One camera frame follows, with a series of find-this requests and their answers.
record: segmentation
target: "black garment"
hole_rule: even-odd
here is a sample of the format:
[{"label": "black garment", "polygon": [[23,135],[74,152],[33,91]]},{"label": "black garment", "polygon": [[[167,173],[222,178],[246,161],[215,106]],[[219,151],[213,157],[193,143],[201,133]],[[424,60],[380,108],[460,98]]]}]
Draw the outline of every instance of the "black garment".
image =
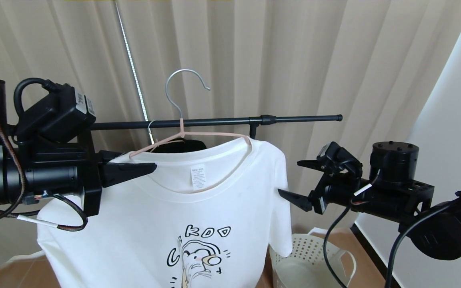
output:
[{"label": "black garment", "polygon": [[156,147],[152,153],[187,153],[200,151],[207,148],[204,142],[199,140],[176,138],[172,141],[175,140],[182,140],[182,142],[165,143]]}]

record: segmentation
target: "white t-shirt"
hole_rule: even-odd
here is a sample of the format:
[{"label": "white t-shirt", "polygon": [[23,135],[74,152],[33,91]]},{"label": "white t-shirt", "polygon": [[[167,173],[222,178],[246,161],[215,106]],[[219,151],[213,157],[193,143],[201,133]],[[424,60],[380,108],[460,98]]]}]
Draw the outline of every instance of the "white t-shirt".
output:
[{"label": "white t-shirt", "polygon": [[[99,215],[66,232],[38,225],[38,244],[64,288],[254,288],[268,244],[291,253],[284,154],[243,138],[189,153],[141,153],[154,173],[102,192]],[[194,192],[194,185],[205,186]],[[69,197],[80,204],[78,197]],[[53,199],[39,219],[79,225]]]}]

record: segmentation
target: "white cable sleeve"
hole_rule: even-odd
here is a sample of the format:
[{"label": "white cable sleeve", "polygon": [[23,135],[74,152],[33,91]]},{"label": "white cable sleeve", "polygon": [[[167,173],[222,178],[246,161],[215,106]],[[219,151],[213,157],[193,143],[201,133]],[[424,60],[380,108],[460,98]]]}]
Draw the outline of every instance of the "white cable sleeve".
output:
[{"label": "white cable sleeve", "polygon": [[368,190],[368,189],[371,188],[372,186],[373,186],[373,185],[371,185],[371,184],[367,184],[366,186],[364,186],[364,187],[358,189],[355,193],[353,193],[353,195],[355,195],[355,196],[360,195],[360,193],[362,193],[362,192]]},{"label": "white cable sleeve", "polygon": [[58,228],[58,224],[43,221],[43,220],[33,219],[33,218],[30,218],[30,217],[27,217],[27,216],[24,216],[24,215],[17,216],[17,219],[22,220],[22,221],[35,223],[35,224],[41,224],[41,225],[45,225],[45,226],[49,226],[49,227],[53,227],[53,228]]}]

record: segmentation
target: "curtain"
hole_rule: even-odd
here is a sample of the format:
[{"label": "curtain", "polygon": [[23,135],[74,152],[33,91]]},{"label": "curtain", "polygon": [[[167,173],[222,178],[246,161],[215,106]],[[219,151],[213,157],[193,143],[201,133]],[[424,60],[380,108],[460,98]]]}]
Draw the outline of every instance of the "curtain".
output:
[{"label": "curtain", "polygon": [[[365,164],[374,142],[404,141],[461,31],[455,0],[117,1],[148,114],[184,118],[342,114],[342,122],[260,126],[257,139],[287,157],[291,191],[307,195],[321,173],[296,165],[338,142]],[[247,133],[247,126],[197,128]],[[157,129],[159,139],[173,131]],[[203,138],[209,146],[224,139]],[[328,227],[293,207],[295,231]],[[350,226],[350,214],[341,226]]]},{"label": "curtain", "polygon": [[[127,57],[117,9],[134,67]],[[461,31],[455,0],[0,1],[0,79],[9,122],[15,85],[27,77],[67,82],[93,101],[97,122],[144,119],[132,71],[152,120],[342,114],[342,122],[260,126],[257,139],[287,156],[291,191],[307,195],[320,173],[296,166],[338,142],[368,166],[371,145],[406,139]],[[24,108],[45,95],[24,93]],[[194,128],[248,133],[247,126]],[[165,138],[177,129],[155,129]],[[96,150],[129,151],[145,131],[93,133]],[[201,137],[208,146],[225,138]],[[295,231],[326,227],[325,215],[293,208]],[[349,215],[341,226],[349,226]],[[0,221],[0,263],[38,250],[36,228]]]}]

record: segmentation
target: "neckline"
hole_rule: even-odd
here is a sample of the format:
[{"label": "neckline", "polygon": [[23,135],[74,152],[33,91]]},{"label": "neckline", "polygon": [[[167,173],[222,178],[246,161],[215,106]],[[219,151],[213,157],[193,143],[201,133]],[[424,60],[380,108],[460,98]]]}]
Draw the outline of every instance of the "neckline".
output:
[{"label": "neckline", "polygon": [[[237,179],[250,167],[253,159],[256,156],[258,151],[257,149],[257,140],[250,139],[251,141],[251,150],[245,155],[245,158],[236,167],[236,169],[228,175],[223,181],[219,182],[215,186],[205,189],[204,191],[197,193],[179,193],[173,190],[170,190],[161,183],[157,183],[150,175],[145,175],[146,182],[149,187],[144,188],[142,184],[138,184],[133,180],[130,181],[131,184],[136,185],[139,190],[144,191],[151,197],[168,201],[168,202],[177,202],[177,203],[193,203],[198,201],[203,201],[209,198],[212,198],[223,191],[227,190],[232,184],[236,182]],[[234,139],[232,141],[214,146],[205,150],[193,151],[187,153],[150,153],[143,152],[135,155],[133,158],[129,159],[130,153],[133,151],[121,155],[120,157],[115,158],[112,162],[119,163],[148,163],[155,162],[158,166],[185,166],[185,165],[194,165],[194,164],[203,164],[208,160],[212,160],[224,155],[231,154],[238,150],[248,148],[244,138]]]}]

